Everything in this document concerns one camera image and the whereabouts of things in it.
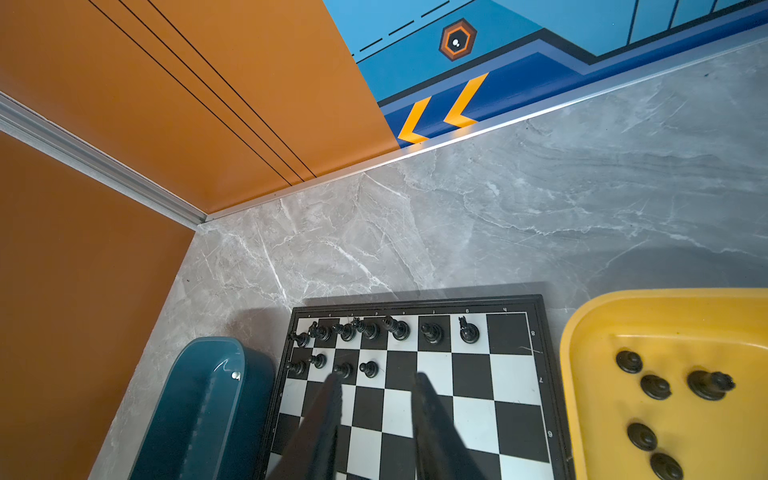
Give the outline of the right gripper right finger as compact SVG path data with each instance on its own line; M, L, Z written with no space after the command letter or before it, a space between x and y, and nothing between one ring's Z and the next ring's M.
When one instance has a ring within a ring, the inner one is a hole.
M411 417L418 479L485 479L422 372L414 376Z

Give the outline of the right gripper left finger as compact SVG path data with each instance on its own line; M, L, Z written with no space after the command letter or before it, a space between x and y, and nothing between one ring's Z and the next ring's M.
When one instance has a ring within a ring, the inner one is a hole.
M334 479L342 384L330 374L268 479Z

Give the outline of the black chess piece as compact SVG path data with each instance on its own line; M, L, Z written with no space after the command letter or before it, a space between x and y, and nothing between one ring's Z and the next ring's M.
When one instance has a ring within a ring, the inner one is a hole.
M431 345L440 344L444 336L442 327L434 322L425 322L421 324L420 332L424 340Z

